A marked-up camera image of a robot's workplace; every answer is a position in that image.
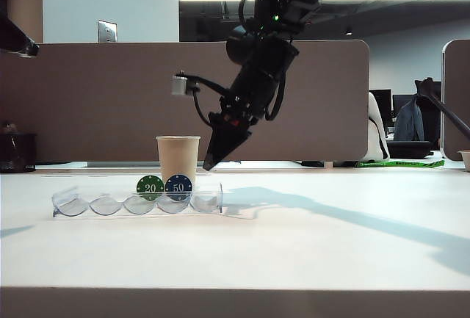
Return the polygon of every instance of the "green poker chip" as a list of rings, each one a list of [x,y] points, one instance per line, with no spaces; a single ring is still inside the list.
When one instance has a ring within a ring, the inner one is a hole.
[[[136,186],[136,191],[146,200],[155,200],[165,190],[165,184],[158,176],[147,175],[142,177]]]

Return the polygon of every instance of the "light switch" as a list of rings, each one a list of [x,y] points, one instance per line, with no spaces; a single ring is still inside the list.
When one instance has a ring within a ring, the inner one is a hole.
[[[118,25],[116,23],[98,21],[98,42],[114,43],[118,41]]]

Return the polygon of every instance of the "paper cup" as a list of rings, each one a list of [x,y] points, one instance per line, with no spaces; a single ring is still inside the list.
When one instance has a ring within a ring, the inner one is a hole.
[[[462,154],[465,170],[467,171],[467,173],[470,173],[470,151],[459,151],[459,153]]]
[[[166,183],[174,175],[185,175],[195,185],[199,139],[200,137],[156,137],[163,182]]]

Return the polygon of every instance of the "blue poker chip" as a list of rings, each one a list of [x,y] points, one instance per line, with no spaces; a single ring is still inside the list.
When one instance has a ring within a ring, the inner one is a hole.
[[[185,175],[173,175],[164,184],[164,190],[173,200],[186,200],[192,191],[192,183]]]

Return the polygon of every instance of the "computer monitor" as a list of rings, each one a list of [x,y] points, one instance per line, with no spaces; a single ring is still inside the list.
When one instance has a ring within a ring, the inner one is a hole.
[[[395,94],[392,96],[394,103],[394,117],[398,116],[398,112],[404,105],[408,104],[413,98],[413,94]]]
[[[391,116],[391,90],[390,89],[374,89],[370,92],[375,97],[377,105],[379,106],[380,116],[384,127],[390,125],[392,122]]]

